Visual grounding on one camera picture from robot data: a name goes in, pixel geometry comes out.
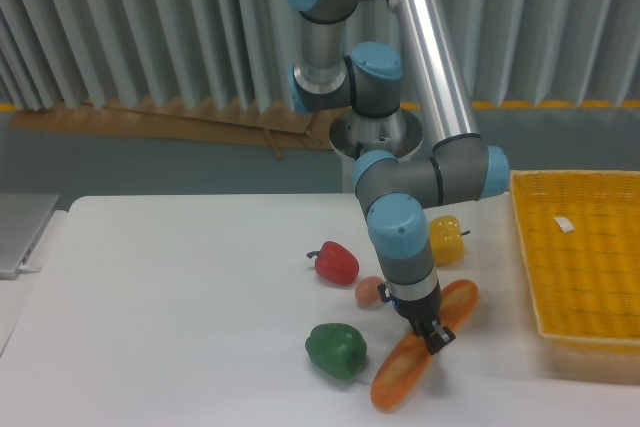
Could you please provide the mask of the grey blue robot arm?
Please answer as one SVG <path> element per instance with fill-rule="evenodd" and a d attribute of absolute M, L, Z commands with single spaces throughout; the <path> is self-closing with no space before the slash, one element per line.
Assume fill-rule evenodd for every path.
<path fill-rule="evenodd" d="M 482 139 L 442 0 L 288 0 L 302 19 L 294 107 L 339 110 L 333 149 L 375 248 L 380 292 L 431 353 L 454 339 L 425 210 L 504 193 L 504 152 Z"/>

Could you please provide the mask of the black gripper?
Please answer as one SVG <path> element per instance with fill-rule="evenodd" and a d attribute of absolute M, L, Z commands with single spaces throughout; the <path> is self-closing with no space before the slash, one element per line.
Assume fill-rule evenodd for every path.
<path fill-rule="evenodd" d="M 441 288 L 437 284 L 431 293 L 418 300 L 404 300 L 391 294 L 387 285 L 379 287 L 381 301 L 391 302 L 396 312 L 405 318 L 416 336 L 426 336 L 426 344 L 431 355 L 438 354 L 443 348 L 456 339 L 455 333 L 440 323 L 439 310 L 442 297 Z"/>

